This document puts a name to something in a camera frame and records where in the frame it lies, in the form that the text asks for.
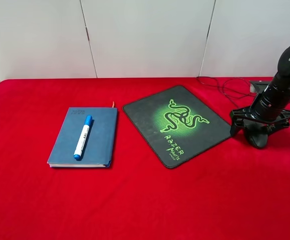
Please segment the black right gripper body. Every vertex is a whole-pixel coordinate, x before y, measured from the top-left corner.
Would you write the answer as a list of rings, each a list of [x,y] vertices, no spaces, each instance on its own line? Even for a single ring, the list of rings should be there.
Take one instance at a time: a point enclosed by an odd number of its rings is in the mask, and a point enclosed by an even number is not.
[[[240,109],[235,109],[230,112],[230,118],[240,118],[244,120],[244,128],[252,123],[260,123],[263,126],[272,125],[281,122],[290,123],[290,110],[282,110],[282,112],[274,119],[266,119],[256,115],[255,112],[251,110],[251,107],[244,107]]]

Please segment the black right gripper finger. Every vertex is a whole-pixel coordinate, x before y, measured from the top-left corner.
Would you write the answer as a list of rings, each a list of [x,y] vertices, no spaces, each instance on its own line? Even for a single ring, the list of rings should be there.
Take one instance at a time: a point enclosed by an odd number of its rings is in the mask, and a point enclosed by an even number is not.
[[[242,118],[232,118],[230,135],[234,137],[240,130],[244,128],[244,120]]]
[[[276,124],[267,125],[267,134],[274,134],[280,130],[286,129],[290,127],[289,122],[280,122]]]

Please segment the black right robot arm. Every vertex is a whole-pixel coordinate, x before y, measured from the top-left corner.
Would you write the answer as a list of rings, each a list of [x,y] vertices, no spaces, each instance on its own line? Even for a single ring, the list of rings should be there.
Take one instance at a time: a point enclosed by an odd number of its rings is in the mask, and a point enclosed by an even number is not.
[[[290,47],[278,61],[277,73],[265,90],[258,93],[251,106],[231,111],[230,135],[240,130],[272,134],[290,126]]]

